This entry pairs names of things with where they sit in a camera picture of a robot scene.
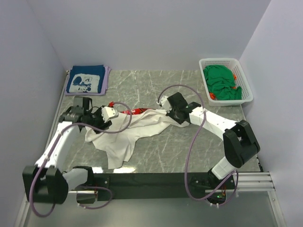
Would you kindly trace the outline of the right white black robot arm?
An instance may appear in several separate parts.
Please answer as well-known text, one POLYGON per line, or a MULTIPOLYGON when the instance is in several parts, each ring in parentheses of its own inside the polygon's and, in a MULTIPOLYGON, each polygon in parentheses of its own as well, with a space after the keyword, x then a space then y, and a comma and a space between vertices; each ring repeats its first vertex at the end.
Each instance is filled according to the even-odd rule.
POLYGON ((224 157, 208 171, 205 180, 211 187, 218 185, 229 173, 241 168, 260 151, 256 136, 246 120, 237 122, 221 117, 199 103, 188 103, 180 92, 163 96, 160 106, 177 123, 202 126, 223 141, 224 157))

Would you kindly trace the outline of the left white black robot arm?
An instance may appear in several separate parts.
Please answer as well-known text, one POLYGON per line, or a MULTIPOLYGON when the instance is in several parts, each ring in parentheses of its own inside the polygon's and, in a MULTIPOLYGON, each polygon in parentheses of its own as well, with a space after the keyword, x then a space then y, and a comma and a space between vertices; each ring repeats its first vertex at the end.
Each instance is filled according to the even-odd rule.
POLYGON ((91 167, 77 166, 64 174, 63 164, 83 128, 90 126, 95 132, 103 132, 117 116, 117 111, 109 106, 92 111, 91 98, 74 98, 73 105, 59 117, 57 131, 43 155, 34 166, 26 166, 23 170, 24 188, 30 204, 63 204, 69 191, 94 184, 91 167))

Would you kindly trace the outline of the white t-shirt red print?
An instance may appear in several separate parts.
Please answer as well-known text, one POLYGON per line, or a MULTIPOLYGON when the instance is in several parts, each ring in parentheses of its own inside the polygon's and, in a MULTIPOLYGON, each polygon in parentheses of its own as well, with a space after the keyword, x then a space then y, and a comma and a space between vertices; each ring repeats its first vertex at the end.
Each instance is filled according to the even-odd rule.
POLYGON ((189 125, 187 122, 177 123, 161 109, 147 109, 141 114, 132 110, 132 113, 131 124, 120 133, 97 134, 86 127, 85 141, 92 142, 96 149, 106 152, 109 169, 120 168, 124 161, 129 161, 138 139, 158 135, 171 125, 179 128, 189 125))

